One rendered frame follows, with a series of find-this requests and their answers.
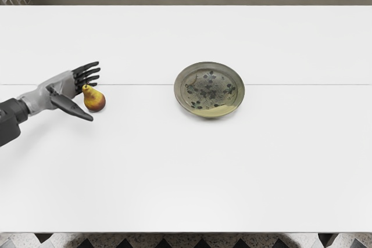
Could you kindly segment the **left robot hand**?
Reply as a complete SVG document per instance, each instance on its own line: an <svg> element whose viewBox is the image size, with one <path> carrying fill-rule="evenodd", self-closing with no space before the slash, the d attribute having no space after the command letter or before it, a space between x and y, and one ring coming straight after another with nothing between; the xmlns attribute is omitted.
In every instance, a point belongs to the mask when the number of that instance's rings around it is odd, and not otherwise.
<svg viewBox="0 0 372 248"><path fill-rule="evenodd" d="M92 82L93 86L99 78L98 62L80 66L74 70L62 72L39 84L33 91L21 94L18 99L23 101L29 115L33 116L43 110L60 109L67 114L92 121L93 117L84 112L73 99L82 93L83 85Z"/></svg>

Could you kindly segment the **olive patterned ceramic plate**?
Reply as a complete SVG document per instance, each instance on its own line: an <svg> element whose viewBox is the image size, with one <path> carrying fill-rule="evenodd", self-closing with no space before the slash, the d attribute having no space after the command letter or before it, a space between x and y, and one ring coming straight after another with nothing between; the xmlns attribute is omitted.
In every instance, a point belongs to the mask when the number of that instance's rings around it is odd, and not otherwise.
<svg viewBox="0 0 372 248"><path fill-rule="evenodd" d="M245 96L245 85L239 74L224 64L198 62L178 74L174 94L186 111L204 118L217 118L239 107Z"/></svg>

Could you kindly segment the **yellow-red pear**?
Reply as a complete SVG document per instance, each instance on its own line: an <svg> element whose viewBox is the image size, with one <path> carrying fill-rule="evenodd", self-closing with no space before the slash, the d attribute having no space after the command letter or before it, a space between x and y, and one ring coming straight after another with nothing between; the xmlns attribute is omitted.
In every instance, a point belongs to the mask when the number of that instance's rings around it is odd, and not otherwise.
<svg viewBox="0 0 372 248"><path fill-rule="evenodd" d="M92 86L85 84L82 86L84 95L84 104L92 112L101 111L106 105L106 98L103 93L94 89Z"/></svg>

